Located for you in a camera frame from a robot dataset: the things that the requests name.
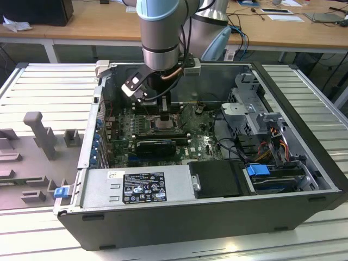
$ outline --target blue latch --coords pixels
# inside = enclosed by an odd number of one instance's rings
[[[67,198],[69,197],[69,188],[68,187],[62,187],[62,188],[56,188],[54,191],[54,198]]]
[[[98,141],[93,141],[92,142],[92,146],[94,147],[94,148],[98,148],[99,147],[99,142]]]
[[[101,125],[103,125],[103,121],[101,119],[97,119],[96,120],[97,126],[100,127]]]
[[[246,168],[249,176],[269,175],[270,171],[266,165],[250,165]]]

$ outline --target computer case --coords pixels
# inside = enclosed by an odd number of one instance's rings
[[[16,22],[66,26],[73,14],[71,0],[0,1],[0,15]]]

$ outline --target silver robot arm segment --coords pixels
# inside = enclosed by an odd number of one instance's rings
[[[135,6],[141,23],[141,42],[145,66],[130,76],[123,92],[136,100],[153,101],[173,89],[180,79],[185,60],[179,66],[181,42],[186,40],[184,57],[191,46],[193,55],[202,60],[217,60],[226,47],[231,29],[226,9],[228,0],[119,0]],[[157,91],[147,98],[143,85]]]

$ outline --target warning label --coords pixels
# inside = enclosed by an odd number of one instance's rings
[[[125,174],[122,200],[124,204],[167,201],[164,173]]]

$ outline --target motherboard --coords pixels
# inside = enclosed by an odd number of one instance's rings
[[[109,139],[110,166],[186,165],[223,159],[212,137],[214,110],[186,104],[170,114],[169,121],[161,121],[146,108],[141,111],[129,108],[115,115]]]

